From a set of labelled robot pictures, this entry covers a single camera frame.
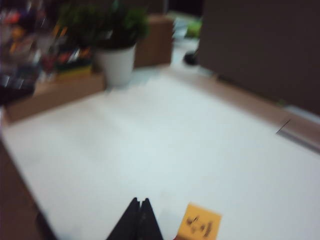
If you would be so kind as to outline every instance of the wooden box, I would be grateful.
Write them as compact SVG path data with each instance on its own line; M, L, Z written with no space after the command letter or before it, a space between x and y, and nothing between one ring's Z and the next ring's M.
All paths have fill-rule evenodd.
M148 22L149 35L136 45L135 68L171 63L173 20L161 14L151 14Z
M106 89L106 84L102 74L37 83L32 96L5 106L5 118L8 123L12 123L104 89Z

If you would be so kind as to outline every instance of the sticky note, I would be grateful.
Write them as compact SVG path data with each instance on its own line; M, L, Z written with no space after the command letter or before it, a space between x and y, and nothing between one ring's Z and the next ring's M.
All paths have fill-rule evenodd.
M184 240L215 240L221 217L217 213L189 204L177 237Z

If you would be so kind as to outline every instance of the white flower pot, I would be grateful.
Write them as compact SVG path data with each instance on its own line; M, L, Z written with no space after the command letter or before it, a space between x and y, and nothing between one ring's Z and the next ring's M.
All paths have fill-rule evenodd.
M103 71L108 86L121 87L129 83L134 69L136 46L125 49L97 49L95 64Z

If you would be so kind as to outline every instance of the desk surface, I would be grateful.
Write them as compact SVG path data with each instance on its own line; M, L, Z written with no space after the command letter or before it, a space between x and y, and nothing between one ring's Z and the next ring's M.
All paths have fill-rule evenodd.
M189 202L222 214L219 240L320 239L320 157L276 135L288 113L195 72L151 69L3 130L60 239L105 239L133 197L166 240Z

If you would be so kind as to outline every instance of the brown floor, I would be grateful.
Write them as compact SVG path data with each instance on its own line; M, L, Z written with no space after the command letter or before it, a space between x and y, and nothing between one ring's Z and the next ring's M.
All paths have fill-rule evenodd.
M0 140L0 240L43 240L37 206Z

